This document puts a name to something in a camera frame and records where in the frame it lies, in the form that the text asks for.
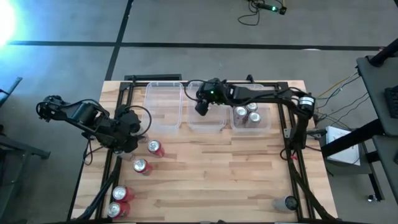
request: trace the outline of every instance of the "wooden tabletop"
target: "wooden tabletop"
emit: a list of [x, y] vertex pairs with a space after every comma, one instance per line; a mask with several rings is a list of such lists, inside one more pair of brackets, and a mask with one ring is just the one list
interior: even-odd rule
[[[283, 82], [305, 89], [301, 80]], [[119, 85], [117, 81], [104, 82], [101, 92], [99, 102], [111, 113], [111, 117], [116, 107]], [[144, 87], [135, 88], [132, 104], [142, 105], [144, 95]], [[272, 122], [266, 134], [235, 134], [229, 119], [218, 134], [198, 134], [187, 125], [187, 98], [184, 96], [183, 100], [183, 118], [178, 133], [149, 133], [151, 139], [158, 139], [163, 144], [165, 157], [152, 157], [147, 152], [146, 144], [139, 145], [134, 151], [137, 158], [144, 158], [154, 166], [153, 173], [150, 176], [137, 174], [132, 162], [123, 161], [119, 183], [133, 188], [136, 199], [130, 202], [129, 216], [115, 221], [297, 221], [295, 213], [279, 213], [272, 207], [275, 198], [292, 195], [287, 162], [279, 157], [284, 140], [277, 105], [270, 105]], [[310, 121], [308, 128], [312, 127], [313, 122]], [[320, 148], [312, 138], [308, 138], [307, 145]], [[94, 142], [93, 148], [97, 146], [98, 143]], [[306, 149], [303, 150], [303, 156], [311, 191], [326, 210], [336, 217], [322, 154]], [[93, 157], [92, 165], [83, 168], [72, 218], [84, 211], [100, 189], [106, 150], [95, 152]], [[104, 217], [109, 197], [108, 192]], [[301, 190], [300, 198], [305, 217], [308, 217]]]

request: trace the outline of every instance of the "plastic bin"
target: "plastic bin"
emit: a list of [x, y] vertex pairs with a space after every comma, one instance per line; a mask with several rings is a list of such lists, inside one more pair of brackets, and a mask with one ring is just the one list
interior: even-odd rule
[[[247, 87], [250, 90], [275, 90], [273, 87], [266, 87], [260, 84], [238, 84], [237, 86]], [[261, 115], [261, 121], [255, 128], [245, 128], [243, 124], [234, 123], [233, 108], [229, 109], [231, 127], [236, 133], [267, 133], [271, 128], [271, 109], [267, 103], [258, 103], [257, 113]]]
[[[152, 116], [150, 131], [175, 133], [181, 125], [183, 85], [179, 82], [150, 82], [147, 85], [144, 107]], [[147, 113], [142, 115], [142, 125], [149, 124]]]
[[[196, 92], [202, 82], [191, 82], [187, 86], [187, 94], [196, 98]], [[201, 116], [195, 110], [196, 101], [188, 99], [188, 126], [197, 133], [218, 133], [223, 129], [227, 120], [227, 109], [225, 105], [209, 105], [206, 116]]]

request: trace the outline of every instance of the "black floor line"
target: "black floor line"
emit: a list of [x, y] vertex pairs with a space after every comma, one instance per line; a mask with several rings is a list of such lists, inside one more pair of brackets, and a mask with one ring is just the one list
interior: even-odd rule
[[7, 45], [25, 46], [67, 46], [67, 47], [115, 47], [115, 42], [88, 42], [88, 41], [41, 41], [41, 40], [12, 40]]
[[277, 44], [194, 44], [194, 43], [150, 43], [123, 42], [121, 47], [160, 47], [160, 48], [205, 48], [205, 49], [271, 49], [271, 50], [347, 50], [374, 51], [380, 46], [344, 46], [344, 45], [277, 45]]
[[[124, 34], [127, 20], [123, 20]], [[207, 44], [207, 43], [161, 43], [161, 42], [74, 42], [74, 41], [38, 41], [13, 40], [8, 45], [27, 46], [70, 46], [70, 47], [158, 47], [158, 48], [204, 48], [204, 49], [269, 49], [269, 50], [341, 50], [341, 51], [378, 51], [382, 46], [344, 46], [344, 45], [287, 45], [287, 44]]]
[[118, 59], [120, 45], [121, 45], [121, 42], [123, 41], [123, 36], [126, 31], [127, 22], [129, 20], [130, 10], [131, 10], [133, 1], [134, 0], [129, 0], [127, 2], [126, 10], [124, 11], [124, 15], [123, 15], [122, 24], [120, 25], [118, 38], [116, 39], [116, 43], [115, 43], [115, 47], [112, 52], [111, 60], [109, 61], [108, 70], [106, 71], [105, 81], [112, 80], [113, 70], [116, 65], [116, 61]]

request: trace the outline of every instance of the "soda can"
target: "soda can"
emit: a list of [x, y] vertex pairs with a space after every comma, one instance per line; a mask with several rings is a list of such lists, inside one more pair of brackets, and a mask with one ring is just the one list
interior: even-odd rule
[[153, 169], [152, 165], [150, 165], [145, 159], [134, 161], [134, 170], [139, 174], [149, 175]]
[[248, 121], [244, 124], [245, 128], [255, 128], [261, 122], [261, 115], [257, 112], [249, 114]]
[[112, 192], [115, 202], [129, 202], [134, 199], [134, 190], [126, 186], [117, 186]]
[[114, 150], [113, 151], [118, 157], [125, 161], [132, 161], [136, 155], [131, 152], [124, 152], [122, 150]]
[[152, 140], [148, 143], [148, 151], [157, 157], [164, 156], [164, 148], [158, 140]]
[[130, 213], [130, 204], [127, 202], [112, 202], [109, 204], [108, 216], [111, 218], [126, 217]]
[[243, 106], [237, 106], [234, 108], [234, 124], [235, 126], [239, 126], [244, 124], [248, 119], [248, 111]]
[[276, 210], [285, 213], [294, 212], [299, 206], [299, 204], [297, 203], [297, 199], [293, 196], [277, 198], [272, 202], [272, 205]]
[[[131, 135], [132, 135], [132, 136], [139, 136], [139, 135], [141, 135], [144, 131], [145, 131], [144, 128], [140, 127], [138, 132], [132, 133]], [[138, 140], [138, 143], [147, 143], [147, 142], [148, 142], [149, 136], [148, 136], [147, 133], [145, 133], [145, 134], [142, 135], [141, 137], [142, 137], [142, 139]]]
[[247, 109], [248, 113], [256, 112], [258, 109], [258, 105], [257, 105], [257, 103], [249, 103], [248, 105], [246, 105], [246, 109]]

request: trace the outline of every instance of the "gray floor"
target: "gray floor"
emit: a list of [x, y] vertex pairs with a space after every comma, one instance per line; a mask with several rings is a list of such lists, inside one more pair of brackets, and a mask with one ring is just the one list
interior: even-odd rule
[[[398, 36], [398, 8], [393, 0], [286, 1], [285, 16], [263, 11], [259, 26], [246, 27], [236, 21], [248, 12], [243, 0], [135, 0], [124, 41], [383, 46]], [[115, 41], [126, 3], [14, 1], [20, 18], [14, 39]], [[1, 108], [0, 123], [9, 137], [52, 152], [47, 161], [31, 160], [10, 220], [27, 218], [29, 223], [44, 223], [66, 219], [86, 143], [80, 131], [66, 123], [37, 119], [34, 107], [47, 95], [61, 95], [67, 101], [98, 99], [112, 51], [111, 47], [0, 49], [2, 79], [24, 78]], [[252, 74], [258, 80], [305, 80], [307, 90], [318, 95], [351, 75], [357, 57], [376, 53], [121, 48], [112, 80], [154, 73], [181, 73], [187, 80], [242, 79]], [[363, 93], [359, 79], [334, 97], [323, 112], [337, 110]], [[367, 101], [342, 121], [358, 127], [375, 117]], [[396, 223], [398, 206], [380, 164], [376, 170], [386, 196], [381, 203], [366, 201], [366, 195], [372, 193], [366, 175], [330, 177], [340, 218]]]

